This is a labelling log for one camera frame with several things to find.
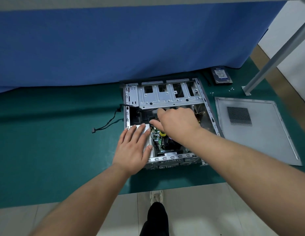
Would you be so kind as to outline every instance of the finger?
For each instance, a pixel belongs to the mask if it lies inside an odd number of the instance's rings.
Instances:
[[[150,124],[152,124],[154,127],[158,128],[160,131],[163,131],[163,132],[164,132],[164,129],[163,129],[163,126],[162,126],[161,122],[159,122],[159,121],[156,120],[156,119],[151,119],[149,122],[150,122]]]
[[[158,108],[157,110],[157,116],[159,119],[162,118],[162,116],[166,113],[166,111],[163,108]]]
[[[117,146],[119,146],[123,143],[126,133],[127,133],[127,128],[125,128],[124,131],[122,131],[122,134],[120,135],[120,138],[117,142]]]
[[[134,132],[133,137],[131,139],[132,142],[138,142],[138,139],[140,138],[140,136],[142,135],[143,131],[145,130],[146,124],[143,123],[142,125],[140,125],[137,130]]]
[[[138,140],[138,147],[143,149],[146,142],[147,142],[147,138],[150,137],[150,128],[147,129],[139,138]]]
[[[145,163],[145,164],[147,163],[147,161],[150,157],[151,151],[152,151],[152,146],[151,145],[147,146],[143,153],[143,158],[141,159],[143,161],[143,163]]]
[[[134,132],[136,131],[136,129],[137,129],[137,126],[134,125],[134,126],[132,126],[132,127],[127,131],[127,133],[126,133],[126,135],[125,135],[125,137],[124,137],[124,141],[123,141],[124,143],[129,143],[129,141],[131,140],[131,138],[132,138]]]

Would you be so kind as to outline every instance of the metal table leg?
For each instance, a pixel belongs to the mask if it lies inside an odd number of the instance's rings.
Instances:
[[[277,65],[279,65],[298,45],[305,39],[305,23],[296,31],[296,33],[280,48],[280,50],[271,58],[268,63],[258,72],[255,77],[246,85],[242,86],[245,95],[251,95],[250,92],[266,77],[266,75]]]

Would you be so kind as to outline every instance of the label sticker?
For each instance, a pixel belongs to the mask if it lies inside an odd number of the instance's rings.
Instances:
[[[169,152],[169,153],[165,153],[164,156],[171,156],[171,155],[176,155],[176,152]]]
[[[220,79],[228,79],[228,76],[226,75],[226,72],[223,69],[215,70],[215,73]]]

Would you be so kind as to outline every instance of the left hand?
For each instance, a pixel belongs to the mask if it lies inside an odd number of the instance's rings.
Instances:
[[[145,166],[152,150],[152,146],[149,145],[143,152],[150,129],[141,134],[145,129],[145,124],[136,128],[134,125],[129,130],[125,129],[122,132],[112,162],[112,165],[119,165],[129,176],[136,174]]]

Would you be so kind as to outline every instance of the tile floor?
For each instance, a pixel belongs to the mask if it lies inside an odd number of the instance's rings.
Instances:
[[[0,209],[0,236],[26,236],[57,203]],[[171,236],[275,234],[227,184],[164,190]],[[147,220],[149,192],[119,195],[100,235],[139,235]]]

